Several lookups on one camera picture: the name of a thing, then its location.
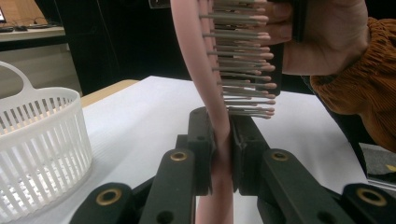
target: hair brush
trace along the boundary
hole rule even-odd
[[[177,41],[214,131],[212,195],[200,198],[197,223],[233,223],[229,115],[269,119],[280,94],[283,45],[264,32],[266,0],[171,0]],[[302,39],[304,1],[292,1],[293,38]],[[151,7],[166,7],[150,1]]]

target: comb teeth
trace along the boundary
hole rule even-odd
[[[207,14],[199,15],[201,22],[209,20],[211,24],[211,29],[204,29],[202,35],[206,54],[215,61],[212,71],[221,76],[222,81],[217,84],[222,88],[221,95],[230,115],[264,119],[274,115],[272,107],[261,107],[274,105],[276,98],[269,93],[276,84],[264,75],[275,70],[268,63],[274,55],[261,44],[270,39],[262,31],[268,18],[263,8],[258,7],[265,3],[265,0],[215,0]]]

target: white tabletop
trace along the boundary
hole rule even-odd
[[[153,177],[163,153],[186,134],[190,112],[203,103],[190,81],[148,77],[85,107],[92,144],[92,170],[66,199],[17,223],[68,223],[95,188],[121,182],[131,188]],[[282,92],[272,119],[255,119],[270,147],[292,152],[317,181],[336,192],[366,183],[364,173],[336,123],[313,95]],[[234,223],[261,223],[255,197],[234,195]]]

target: sweater sleeve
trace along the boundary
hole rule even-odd
[[[312,76],[311,85],[331,111],[358,114],[375,142],[396,152],[396,20],[370,18],[369,48],[332,80]]]

